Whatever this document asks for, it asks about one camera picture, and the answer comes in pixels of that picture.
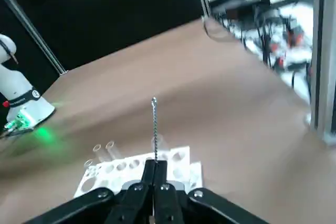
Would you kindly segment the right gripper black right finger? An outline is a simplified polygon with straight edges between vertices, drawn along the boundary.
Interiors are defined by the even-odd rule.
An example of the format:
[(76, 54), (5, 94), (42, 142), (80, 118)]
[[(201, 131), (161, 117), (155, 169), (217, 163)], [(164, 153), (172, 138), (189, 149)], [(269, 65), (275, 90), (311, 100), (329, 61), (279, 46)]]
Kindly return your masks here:
[(155, 162), (154, 216), (156, 223), (265, 223), (228, 199), (199, 187), (186, 193), (166, 180), (167, 161)]

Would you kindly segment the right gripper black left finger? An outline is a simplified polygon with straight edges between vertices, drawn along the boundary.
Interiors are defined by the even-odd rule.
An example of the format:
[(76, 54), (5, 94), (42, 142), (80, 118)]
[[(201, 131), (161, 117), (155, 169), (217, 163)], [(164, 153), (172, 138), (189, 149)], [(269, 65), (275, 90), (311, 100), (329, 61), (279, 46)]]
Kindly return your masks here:
[(142, 178), (114, 194), (99, 187), (26, 223), (136, 223), (146, 205), (157, 162), (145, 162)]

